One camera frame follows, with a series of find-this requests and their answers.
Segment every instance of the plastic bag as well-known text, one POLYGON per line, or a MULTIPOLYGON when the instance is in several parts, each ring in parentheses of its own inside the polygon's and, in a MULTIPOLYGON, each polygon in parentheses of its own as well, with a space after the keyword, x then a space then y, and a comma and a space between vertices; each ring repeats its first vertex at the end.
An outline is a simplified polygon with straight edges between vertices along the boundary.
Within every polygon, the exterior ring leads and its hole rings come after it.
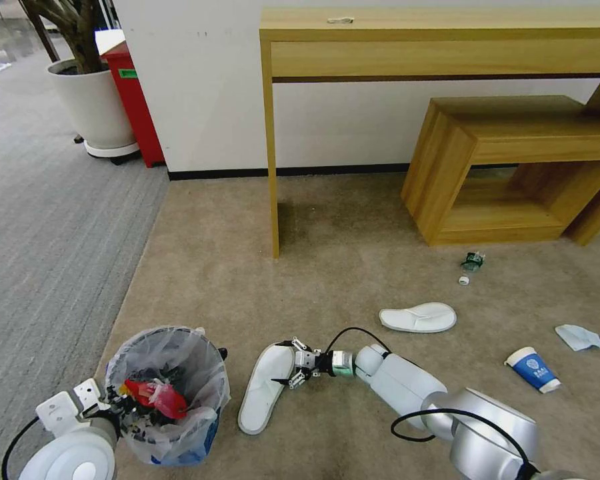
POLYGON ((116 392, 133 373, 182 367, 181 394, 190 410, 175 424, 157 426, 127 415, 121 430, 145 463, 196 465, 209 453, 222 408, 230 400, 229 378, 218 349, 202 328, 158 327, 127 340, 107 364, 105 384, 116 392))

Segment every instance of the beige carpet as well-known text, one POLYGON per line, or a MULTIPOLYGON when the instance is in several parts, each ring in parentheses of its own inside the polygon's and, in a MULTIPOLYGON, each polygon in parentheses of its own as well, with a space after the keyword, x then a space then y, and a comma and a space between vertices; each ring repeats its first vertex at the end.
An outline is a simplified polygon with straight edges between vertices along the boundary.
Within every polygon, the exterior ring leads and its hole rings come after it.
MULTIPOLYGON (((600 480, 600 351, 572 352, 553 331, 576 323, 600 333, 600 236, 586 248, 567 240, 484 245, 486 265, 462 287, 458 264, 473 246, 428 248, 400 204, 402 178, 280 179, 278 261, 269 256, 266 179, 170 184, 103 359, 144 328, 202 325, 229 349, 233 399, 204 464, 142 465, 121 442, 120 480, 459 478, 445 442, 392 437, 396 415, 358 380, 320 378, 286 391, 260 436, 238 430, 263 348, 294 335, 325 348, 350 325, 371 329, 449 390, 470 386, 536 419, 542 468, 600 480), (456 326, 435 335, 380 326, 381 308, 426 301, 452 305, 456 326), (503 366, 526 345, 562 389, 541 395, 503 366)), ((337 346, 367 342, 351 333, 337 346)))

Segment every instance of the wooden shelf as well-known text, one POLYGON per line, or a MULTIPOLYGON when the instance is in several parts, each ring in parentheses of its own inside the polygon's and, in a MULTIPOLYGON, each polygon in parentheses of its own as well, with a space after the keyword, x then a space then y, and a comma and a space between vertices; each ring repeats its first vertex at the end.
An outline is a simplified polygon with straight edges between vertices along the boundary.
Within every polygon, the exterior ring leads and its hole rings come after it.
POLYGON ((402 198, 430 245, 558 238, 600 190, 600 118, 560 96, 432 99, 402 198), (472 165, 518 163, 511 178, 472 165))
POLYGON ((562 227, 540 202, 508 179, 467 179, 441 231, 493 230, 519 227, 562 227))
POLYGON ((565 227, 509 179, 469 178, 431 244, 558 238, 565 227))

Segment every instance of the green label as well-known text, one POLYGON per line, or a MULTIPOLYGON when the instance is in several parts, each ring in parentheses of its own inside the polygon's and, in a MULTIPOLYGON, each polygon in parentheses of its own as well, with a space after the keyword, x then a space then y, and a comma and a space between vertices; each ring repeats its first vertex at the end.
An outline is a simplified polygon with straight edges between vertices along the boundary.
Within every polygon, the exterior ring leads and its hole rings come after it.
POLYGON ((138 78, 138 74, 135 69, 118 69, 120 78, 138 78))

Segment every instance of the black baseboard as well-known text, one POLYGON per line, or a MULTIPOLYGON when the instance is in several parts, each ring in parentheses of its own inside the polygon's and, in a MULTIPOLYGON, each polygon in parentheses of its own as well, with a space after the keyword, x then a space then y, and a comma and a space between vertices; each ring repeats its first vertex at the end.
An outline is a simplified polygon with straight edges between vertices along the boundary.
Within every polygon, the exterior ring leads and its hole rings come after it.
MULTIPOLYGON (((506 165, 478 165, 474 168, 515 167, 516 163, 506 165)), ((347 173, 395 173, 406 172, 408 163, 378 163, 376 165, 336 165, 332 167, 285 167, 276 169, 278 177, 296 177, 301 175, 343 175, 347 173)), ((168 172, 169 180, 200 180, 238 177, 266 177, 267 169, 234 170, 198 170, 168 172)))

